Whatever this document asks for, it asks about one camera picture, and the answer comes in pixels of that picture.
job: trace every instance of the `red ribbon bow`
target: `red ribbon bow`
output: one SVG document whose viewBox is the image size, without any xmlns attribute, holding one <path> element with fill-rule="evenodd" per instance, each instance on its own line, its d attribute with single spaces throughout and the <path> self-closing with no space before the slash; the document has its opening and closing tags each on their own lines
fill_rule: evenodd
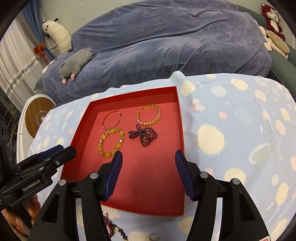
<svg viewBox="0 0 296 241">
<path fill-rule="evenodd" d="M 39 55 L 39 60 L 40 60 L 40 61 L 41 61 L 42 59 L 44 59 L 45 61 L 47 61 L 47 58 L 45 57 L 44 48 L 45 48 L 44 43 L 41 43 L 39 47 L 35 47 L 35 48 L 34 48 L 34 53 L 36 53 L 36 54 Z"/>
</svg>

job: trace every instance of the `stuffed cow toy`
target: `stuffed cow toy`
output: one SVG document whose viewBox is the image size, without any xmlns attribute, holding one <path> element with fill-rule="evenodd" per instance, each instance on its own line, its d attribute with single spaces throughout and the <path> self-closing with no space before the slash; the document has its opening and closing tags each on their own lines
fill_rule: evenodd
<svg viewBox="0 0 296 241">
<path fill-rule="evenodd" d="M 85 66 L 91 59 L 94 58 L 94 53 L 91 48 L 80 49 L 62 63 L 59 70 L 63 80 L 62 83 L 67 84 L 68 78 L 72 80 L 80 73 L 83 66 Z"/>
<path fill-rule="evenodd" d="M 42 23 L 42 30 L 47 37 L 52 37 L 60 53 L 68 52 L 71 48 L 71 35 L 67 29 L 58 23 L 59 19 Z"/>
</svg>

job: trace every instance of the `wooden disc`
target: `wooden disc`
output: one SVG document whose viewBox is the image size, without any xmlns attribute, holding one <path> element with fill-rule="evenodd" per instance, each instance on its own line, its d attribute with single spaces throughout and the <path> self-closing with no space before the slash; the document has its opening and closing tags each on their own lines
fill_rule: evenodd
<svg viewBox="0 0 296 241">
<path fill-rule="evenodd" d="M 33 138 L 35 138 L 45 116 L 53 107 L 54 103 L 44 97 L 37 98 L 29 104 L 25 121 L 27 130 Z"/>
</svg>

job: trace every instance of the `red box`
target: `red box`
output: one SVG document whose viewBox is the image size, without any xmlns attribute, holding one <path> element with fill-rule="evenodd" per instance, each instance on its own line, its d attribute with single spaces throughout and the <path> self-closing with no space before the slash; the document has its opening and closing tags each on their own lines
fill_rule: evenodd
<svg viewBox="0 0 296 241">
<path fill-rule="evenodd" d="M 150 126 L 158 138 L 143 147 L 139 137 L 129 139 L 128 131 L 136 130 L 138 110 L 142 122 L 152 121 L 158 111 L 142 110 L 147 104 L 156 104 L 161 110 L 159 121 Z M 123 166 L 113 195 L 103 205 L 116 209 L 157 216 L 179 216 L 184 213 L 184 189 L 176 165 L 175 152 L 184 152 L 183 130 L 177 88 L 165 87 L 137 91 L 103 98 L 89 103 L 73 137 L 71 146 L 77 156 L 63 167 L 62 178 L 69 182 L 82 180 L 97 172 L 112 157 L 103 157 L 98 142 L 106 132 L 102 127 L 104 117 L 119 110 L 122 119 L 117 128 L 125 132 L 120 149 Z M 107 118 L 105 126 L 114 126 L 119 113 Z M 119 141 L 119 134 L 111 134 L 104 140 L 103 150 L 109 152 Z"/>
</svg>

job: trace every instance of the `jewelry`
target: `jewelry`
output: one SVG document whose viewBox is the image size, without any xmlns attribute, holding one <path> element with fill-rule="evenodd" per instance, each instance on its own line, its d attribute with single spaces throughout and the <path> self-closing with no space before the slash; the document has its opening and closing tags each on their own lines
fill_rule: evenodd
<svg viewBox="0 0 296 241">
<path fill-rule="evenodd" d="M 113 114 L 113 113 L 119 113 L 119 114 L 120 114 L 120 118 L 119 118 L 119 120 L 118 120 L 118 122 L 116 123 L 115 126 L 106 129 L 105 126 L 104 126 L 104 125 L 105 125 L 105 121 L 106 121 L 106 119 L 107 119 L 111 114 Z M 104 120 L 103 120 L 103 123 L 102 123 L 102 126 L 103 126 L 103 128 L 104 128 L 105 130 L 108 131 L 108 130 L 111 130 L 111 129 L 114 129 L 115 127 L 117 127 L 117 126 L 119 125 L 120 121 L 121 121 L 121 113 L 120 113 L 120 111 L 118 111 L 118 110 L 114 110 L 114 111 L 109 112 L 108 115 L 105 116 L 105 118 L 104 118 Z"/>
<path fill-rule="evenodd" d="M 137 131 L 128 132 L 130 134 L 128 137 L 130 139 L 134 139 L 140 136 L 140 143 L 144 147 L 148 146 L 152 140 L 155 140 L 157 138 L 157 133 L 151 127 L 141 129 L 141 126 L 139 124 L 136 124 L 136 128 Z"/>
<path fill-rule="evenodd" d="M 158 237 L 156 239 L 152 239 L 152 237 L 155 237 L 155 236 L 156 236 L 156 234 L 150 234 L 149 235 L 149 240 L 151 240 L 151 241 L 158 241 L 158 240 L 160 240 L 159 235 L 158 235 Z"/>
<path fill-rule="evenodd" d="M 106 139 L 106 137 L 107 137 L 108 135 L 113 134 L 113 133 L 116 133 L 116 132 L 119 132 L 119 134 L 120 134 L 119 143 L 116 144 L 115 148 L 114 148 L 112 151 L 105 153 L 105 152 L 103 151 L 103 142 L 104 142 L 104 140 Z M 117 150 L 119 150 L 119 149 L 121 148 L 121 146 L 122 146 L 122 144 L 123 144 L 123 140 L 124 140 L 124 131 L 123 131 L 122 129 L 120 129 L 120 128 L 116 128 L 116 129 L 113 128 L 113 129 L 111 129 L 111 130 L 108 130 L 107 132 L 105 132 L 105 133 L 102 135 L 102 137 L 101 137 L 101 139 L 100 139 L 100 142 L 99 142 L 99 144 L 98 144 L 98 151 L 99 151 L 99 153 L 100 153 L 103 157 L 110 157 L 110 156 L 114 155 L 115 152 L 117 152 Z"/>
<path fill-rule="evenodd" d="M 106 210 L 103 210 L 103 211 L 106 213 L 106 216 L 104 216 L 104 221 L 105 221 L 106 226 L 110 230 L 110 233 L 109 233 L 110 238 L 112 238 L 114 236 L 115 230 L 117 230 L 120 233 L 120 235 L 122 236 L 123 240 L 128 241 L 128 236 L 126 236 L 125 232 L 121 228 L 119 228 L 116 224 L 112 223 L 112 221 L 108 218 L 109 214 L 108 214 L 108 212 L 106 212 Z"/>
<path fill-rule="evenodd" d="M 160 118 L 161 112 L 160 112 L 160 109 L 159 109 L 159 107 L 158 107 L 157 105 L 155 105 L 155 104 L 149 104 L 149 105 L 145 105 L 145 106 L 142 107 L 143 110 L 148 109 L 148 108 L 156 108 L 156 109 L 158 110 L 158 115 L 157 115 L 157 117 L 156 117 L 153 121 L 151 121 L 151 122 L 141 122 L 141 121 L 139 120 L 139 117 L 140 117 L 141 112 L 138 111 L 138 113 L 137 113 L 137 121 L 138 121 L 139 124 L 141 124 L 142 126 L 152 126 L 152 125 L 154 125 L 156 122 L 158 122 L 158 120 L 159 120 L 159 118 Z"/>
</svg>

